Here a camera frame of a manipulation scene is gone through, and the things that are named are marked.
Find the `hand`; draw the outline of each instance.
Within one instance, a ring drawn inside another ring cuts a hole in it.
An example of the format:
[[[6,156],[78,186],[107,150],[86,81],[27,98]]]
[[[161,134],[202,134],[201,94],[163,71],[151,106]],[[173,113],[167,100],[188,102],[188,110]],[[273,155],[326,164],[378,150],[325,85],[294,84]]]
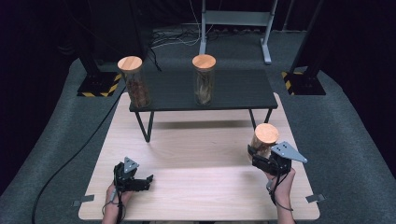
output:
[[[270,175],[267,173],[265,173],[265,175],[269,180],[273,180],[271,189],[274,189],[277,176]],[[275,200],[276,200],[276,211],[277,211],[277,223],[279,224],[295,223],[292,212],[290,210],[282,208],[283,206],[291,209],[290,192],[291,192],[291,185],[293,183],[295,175],[296,175],[296,171],[293,168],[291,168],[286,178],[276,187]]]
[[[119,197],[117,196],[117,193],[113,199],[113,203],[110,203],[110,197],[113,193],[113,190],[116,187],[114,186],[113,183],[107,188],[106,191],[106,206],[105,206],[105,214],[103,216],[102,224],[115,224],[117,223],[117,216],[119,214],[119,208],[118,208],[118,203],[119,203]],[[133,191],[125,191],[121,194],[121,200],[122,204],[126,207],[127,203],[132,197]]]

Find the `cork lid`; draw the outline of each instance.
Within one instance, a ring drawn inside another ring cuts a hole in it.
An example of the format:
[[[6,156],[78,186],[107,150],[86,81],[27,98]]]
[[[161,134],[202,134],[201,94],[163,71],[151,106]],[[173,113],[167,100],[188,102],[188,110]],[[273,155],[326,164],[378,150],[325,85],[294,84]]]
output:
[[[192,59],[192,64],[200,70],[210,70],[216,64],[216,59],[208,54],[200,54]]]
[[[126,74],[136,73],[142,67],[142,60],[139,57],[129,56],[118,62],[119,69]]]
[[[254,131],[256,137],[264,144],[273,144],[279,137],[279,131],[276,127],[269,123],[262,123],[256,127]]]

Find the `black curtain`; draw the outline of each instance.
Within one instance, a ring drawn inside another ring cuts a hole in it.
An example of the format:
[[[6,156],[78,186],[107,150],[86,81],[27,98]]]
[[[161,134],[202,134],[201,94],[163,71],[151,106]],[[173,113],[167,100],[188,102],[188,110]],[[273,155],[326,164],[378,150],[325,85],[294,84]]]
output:
[[[395,9],[391,0],[325,0],[298,62],[309,66],[328,52],[320,69],[343,88],[394,176]]]
[[[0,7],[0,194],[46,127],[77,58],[57,7],[50,0]]]

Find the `black tabletop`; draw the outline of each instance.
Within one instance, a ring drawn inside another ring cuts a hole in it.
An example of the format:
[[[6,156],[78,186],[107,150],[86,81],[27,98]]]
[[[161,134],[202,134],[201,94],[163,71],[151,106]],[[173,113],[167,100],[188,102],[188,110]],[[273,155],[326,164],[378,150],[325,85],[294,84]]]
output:
[[[210,105],[194,100],[194,76],[190,71],[145,73],[150,105],[131,112],[227,110],[277,108],[274,92],[262,70],[215,70],[214,93]]]

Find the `metal frame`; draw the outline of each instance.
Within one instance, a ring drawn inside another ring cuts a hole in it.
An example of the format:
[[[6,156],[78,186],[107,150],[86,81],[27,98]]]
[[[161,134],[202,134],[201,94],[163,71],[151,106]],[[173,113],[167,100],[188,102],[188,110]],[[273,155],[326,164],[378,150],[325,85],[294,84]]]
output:
[[[258,25],[266,26],[264,38],[260,39],[262,55],[266,64],[271,64],[268,39],[274,21],[277,0],[274,0],[270,12],[238,12],[238,11],[212,11],[206,10],[206,0],[202,0],[202,28],[200,54],[206,51],[206,25],[207,24],[233,24],[233,25]]]

